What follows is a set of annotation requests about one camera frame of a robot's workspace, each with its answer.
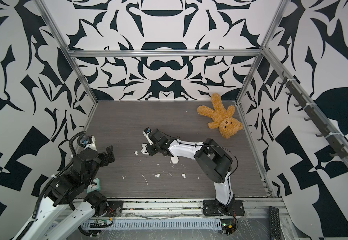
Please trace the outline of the white earbud charging case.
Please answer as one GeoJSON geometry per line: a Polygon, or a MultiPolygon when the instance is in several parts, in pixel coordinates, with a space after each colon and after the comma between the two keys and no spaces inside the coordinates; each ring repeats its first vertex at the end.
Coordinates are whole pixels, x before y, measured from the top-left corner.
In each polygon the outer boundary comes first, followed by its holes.
{"type": "Polygon", "coordinates": [[[147,146],[148,144],[142,144],[142,149],[141,149],[141,153],[143,155],[149,155],[148,151],[147,151],[147,146]]]}

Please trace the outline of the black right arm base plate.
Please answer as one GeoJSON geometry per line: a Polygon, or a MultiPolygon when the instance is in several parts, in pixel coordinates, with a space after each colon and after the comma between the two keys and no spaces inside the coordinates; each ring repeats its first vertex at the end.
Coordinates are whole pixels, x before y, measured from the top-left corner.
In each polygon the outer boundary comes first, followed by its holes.
{"type": "Polygon", "coordinates": [[[245,209],[242,200],[235,200],[225,206],[217,200],[204,200],[202,212],[207,217],[216,216],[238,216],[245,215],[245,209]]]}

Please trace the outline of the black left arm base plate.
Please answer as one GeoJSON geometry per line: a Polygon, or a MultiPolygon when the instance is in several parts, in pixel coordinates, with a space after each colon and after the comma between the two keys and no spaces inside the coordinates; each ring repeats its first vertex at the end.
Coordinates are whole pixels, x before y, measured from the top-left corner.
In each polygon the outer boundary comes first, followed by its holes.
{"type": "Polygon", "coordinates": [[[107,215],[115,215],[123,212],[124,201],[107,201],[107,215]]]}

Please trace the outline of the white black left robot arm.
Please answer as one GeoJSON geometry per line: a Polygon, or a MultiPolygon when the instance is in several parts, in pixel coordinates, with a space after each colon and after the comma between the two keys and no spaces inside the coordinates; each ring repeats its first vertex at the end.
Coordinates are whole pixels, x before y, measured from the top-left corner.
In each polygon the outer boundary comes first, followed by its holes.
{"type": "Polygon", "coordinates": [[[65,240],[75,230],[87,237],[96,237],[101,232],[85,231],[82,224],[91,217],[107,214],[107,198],[94,190],[75,207],[73,201],[94,184],[101,167],[115,161],[113,146],[102,153],[97,152],[95,138],[85,137],[81,131],[71,137],[69,148],[71,161],[50,181],[39,194],[32,216],[14,237],[16,240],[65,240]]]}

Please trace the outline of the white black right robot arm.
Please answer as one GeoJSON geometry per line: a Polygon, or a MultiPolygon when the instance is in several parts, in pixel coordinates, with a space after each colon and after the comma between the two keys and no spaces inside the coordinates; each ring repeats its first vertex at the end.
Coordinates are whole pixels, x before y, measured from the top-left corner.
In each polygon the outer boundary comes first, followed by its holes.
{"type": "Polygon", "coordinates": [[[195,160],[205,175],[214,182],[217,210],[219,213],[229,211],[235,199],[231,187],[232,157],[227,149],[218,145],[213,139],[194,143],[182,141],[166,135],[158,129],[144,129],[144,136],[148,140],[146,150],[150,156],[157,153],[175,158],[183,157],[195,160]]]}

